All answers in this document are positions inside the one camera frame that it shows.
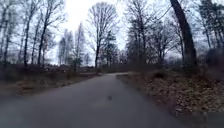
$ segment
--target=dry leaves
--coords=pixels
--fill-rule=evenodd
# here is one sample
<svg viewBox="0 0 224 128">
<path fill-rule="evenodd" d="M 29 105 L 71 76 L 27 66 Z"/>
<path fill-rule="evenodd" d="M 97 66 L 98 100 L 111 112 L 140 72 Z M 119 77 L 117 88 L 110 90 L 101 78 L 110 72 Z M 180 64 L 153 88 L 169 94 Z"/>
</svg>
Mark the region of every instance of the dry leaves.
<svg viewBox="0 0 224 128">
<path fill-rule="evenodd" d="M 140 74 L 129 77 L 141 82 L 144 93 L 156 97 L 175 114 L 224 111 L 222 85 L 212 83 L 201 75 L 186 78 L 173 71 L 159 71 L 145 77 Z"/>
</svg>

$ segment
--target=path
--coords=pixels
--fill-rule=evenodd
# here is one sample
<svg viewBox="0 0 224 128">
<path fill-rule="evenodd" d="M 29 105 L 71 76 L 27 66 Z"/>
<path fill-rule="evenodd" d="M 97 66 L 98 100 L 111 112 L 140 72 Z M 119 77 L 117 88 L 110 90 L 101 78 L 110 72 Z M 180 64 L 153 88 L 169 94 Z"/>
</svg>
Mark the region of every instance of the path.
<svg viewBox="0 0 224 128">
<path fill-rule="evenodd" d="M 0 105 L 0 128 L 182 128 L 113 75 Z"/>
</svg>

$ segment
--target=dead grass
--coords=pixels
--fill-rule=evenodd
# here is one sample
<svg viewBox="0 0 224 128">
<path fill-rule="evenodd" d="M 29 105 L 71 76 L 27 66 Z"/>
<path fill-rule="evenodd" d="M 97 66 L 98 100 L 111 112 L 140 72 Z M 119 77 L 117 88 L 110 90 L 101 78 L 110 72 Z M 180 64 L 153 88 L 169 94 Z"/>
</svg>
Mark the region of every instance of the dead grass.
<svg viewBox="0 0 224 128">
<path fill-rule="evenodd" d="M 1 91 L 11 91 L 13 95 L 32 95 L 46 90 L 69 86 L 92 77 L 95 74 L 74 74 L 47 72 L 39 75 L 23 76 L 11 83 L 2 83 Z"/>
</svg>

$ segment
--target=white sky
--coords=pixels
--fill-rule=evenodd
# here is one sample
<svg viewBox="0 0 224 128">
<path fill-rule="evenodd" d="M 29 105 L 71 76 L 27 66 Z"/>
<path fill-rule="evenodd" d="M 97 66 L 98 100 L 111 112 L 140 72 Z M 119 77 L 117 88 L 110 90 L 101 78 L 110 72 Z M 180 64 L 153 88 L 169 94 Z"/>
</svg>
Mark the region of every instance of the white sky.
<svg viewBox="0 0 224 128">
<path fill-rule="evenodd" d="M 66 7 L 65 7 L 65 13 L 67 15 L 67 21 L 61 25 L 62 29 L 68 29 L 69 31 L 75 32 L 80 24 L 80 22 L 83 22 L 83 25 L 85 27 L 85 21 L 88 18 L 88 10 L 91 8 L 94 4 L 100 1 L 109 2 L 111 4 L 114 4 L 117 9 L 117 13 L 120 18 L 120 31 L 117 33 L 117 44 L 119 49 L 124 49 L 126 44 L 126 25 L 123 22 L 124 21 L 124 11 L 125 11 L 125 3 L 124 2 L 118 2 L 118 0 L 66 0 Z M 169 0 L 148 0 L 149 4 L 153 4 L 152 10 L 157 10 L 158 8 L 163 7 L 162 10 L 159 10 L 157 13 L 158 15 L 161 15 L 164 13 L 164 11 L 168 8 L 169 4 L 167 4 Z M 222 3 L 223 0 L 213 0 L 214 2 Z M 87 48 L 87 51 L 90 54 L 93 54 L 93 51 L 91 51 L 90 48 Z M 57 53 L 55 54 L 55 51 L 53 51 L 54 58 L 57 58 Z"/>
</svg>

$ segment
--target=forest floor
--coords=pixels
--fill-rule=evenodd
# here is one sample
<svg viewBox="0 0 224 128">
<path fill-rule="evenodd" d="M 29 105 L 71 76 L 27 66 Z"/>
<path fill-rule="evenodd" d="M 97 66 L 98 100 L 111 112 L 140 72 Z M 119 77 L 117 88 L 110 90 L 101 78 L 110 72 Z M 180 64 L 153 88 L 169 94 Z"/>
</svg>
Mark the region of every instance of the forest floor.
<svg viewBox="0 0 224 128">
<path fill-rule="evenodd" d="M 38 75 L 22 75 L 12 82 L 0 81 L 0 102 L 18 96 L 27 96 L 54 88 L 69 86 L 92 77 L 95 73 L 59 73 L 49 72 Z"/>
<path fill-rule="evenodd" d="M 224 111 L 224 86 L 203 75 L 185 77 L 167 69 L 117 77 L 190 127 L 204 128 L 210 113 Z"/>
</svg>

